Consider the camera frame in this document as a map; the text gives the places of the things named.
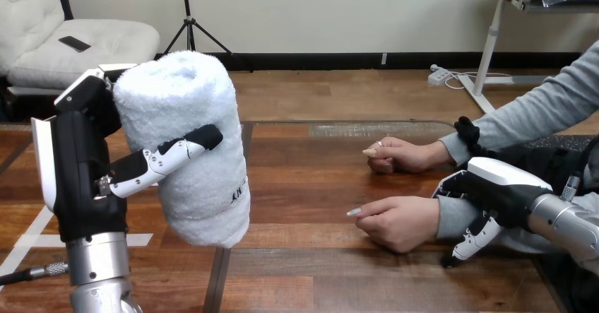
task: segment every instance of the white tape line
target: white tape line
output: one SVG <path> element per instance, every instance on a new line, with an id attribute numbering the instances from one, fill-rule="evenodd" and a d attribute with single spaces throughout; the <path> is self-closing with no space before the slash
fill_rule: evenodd
<path id="1" fill-rule="evenodd" d="M 29 243 L 35 242 L 37 236 L 44 231 L 44 228 L 46 228 L 46 225 L 50 222 L 52 216 L 52 212 L 48 207 L 44 206 L 42 211 L 40 211 L 40 214 L 37 214 L 37 217 L 31 226 L 25 231 L 25 234 L 16 242 L 15 248 L 13 248 L 11 253 L 4 259 L 4 262 L 2 262 L 2 265 L 0 265 L 0 276 L 13 273 L 17 269 L 18 265 L 31 248 L 31 244 Z"/>
<path id="2" fill-rule="evenodd" d="M 150 239 L 152 239 L 152 233 L 147 234 L 128 234 L 127 235 L 127 246 L 128 247 L 145 247 L 148 246 Z M 40 235 L 36 240 L 33 240 L 31 247 L 64 247 L 64 242 L 60 241 L 60 235 Z"/>

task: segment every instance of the long fingernail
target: long fingernail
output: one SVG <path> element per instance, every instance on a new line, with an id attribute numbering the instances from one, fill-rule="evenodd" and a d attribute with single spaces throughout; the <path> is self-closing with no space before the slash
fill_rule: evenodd
<path id="1" fill-rule="evenodd" d="M 368 156 L 369 158 L 374 158 L 376 156 L 376 149 L 364 149 L 362 154 Z"/>
<path id="2" fill-rule="evenodd" d="M 352 209 L 348 212 L 348 216 L 356 216 L 362 212 L 361 208 Z"/>

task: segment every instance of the robotic hand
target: robotic hand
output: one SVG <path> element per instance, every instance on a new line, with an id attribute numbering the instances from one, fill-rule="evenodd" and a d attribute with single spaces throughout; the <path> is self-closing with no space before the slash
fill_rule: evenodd
<path id="1" fill-rule="evenodd" d="M 106 136 L 121 127 L 112 83 L 135 65 L 86 71 L 54 105 L 58 115 L 32 119 L 37 166 L 46 206 L 59 221 L 68 263 L 29 268 L 0 284 L 69 273 L 75 313 L 141 313 L 131 296 L 125 235 L 126 197 L 184 166 L 223 135 L 202 126 L 158 149 L 139 150 L 110 163 Z"/>
<path id="2" fill-rule="evenodd" d="M 566 249 L 579 264 L 599 274 L 599 215 L 572 202 L 580 178 L 573 175 L 562 196 L 540 178 L 490 158 L 473 158 L 467 170 L 443 179 L 433 194 L 463 197 L 482 210 L 441 263 L 465 261 L 504 228 L 522 228 Z"/>

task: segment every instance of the table surface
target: table surface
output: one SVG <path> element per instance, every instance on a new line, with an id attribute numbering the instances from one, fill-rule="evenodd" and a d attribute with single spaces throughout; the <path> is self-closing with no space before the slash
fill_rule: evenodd
<path id="1" fill-rule="evenodd" d="M 251 224 L 233 249 L 194 247 L 168 228 L 155 187 L 128 199 L 134 297 L 144 312 L 559 312 L 529 256 L 485 251 L 444 269 L 446 244 L 393 254 L 345 212 L 387 196 L 430 196 L 450 169 L 373 175 L 361 150 L 384 136 L 429 143 L 437 122 L 244 123 Z M 110 136 L 111 158 L 129 151 Z M 0 131 L 0 260 L 42 209 L 30 135 Z M 52 218 L 43 235 L 56 235 Z M 63 261 L 32 247 L 18 269 Z M 6 286 L 0 312 L 70 312 L 67 277 Z"/>

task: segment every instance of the rolled towel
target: rolled towel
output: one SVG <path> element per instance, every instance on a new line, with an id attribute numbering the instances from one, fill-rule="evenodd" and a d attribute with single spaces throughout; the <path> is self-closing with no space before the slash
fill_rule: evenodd
<path id="1" fill-rule="evenodd" d="M 169 225 L 187 242 L 230 248 L 249 226 L 249 184 L 235 89 L 225 67 L 198 52 L 175 52 L 126 71 L 114 101 L 131 150 L 206 124 L 223 141 L 159 182 Z"/>

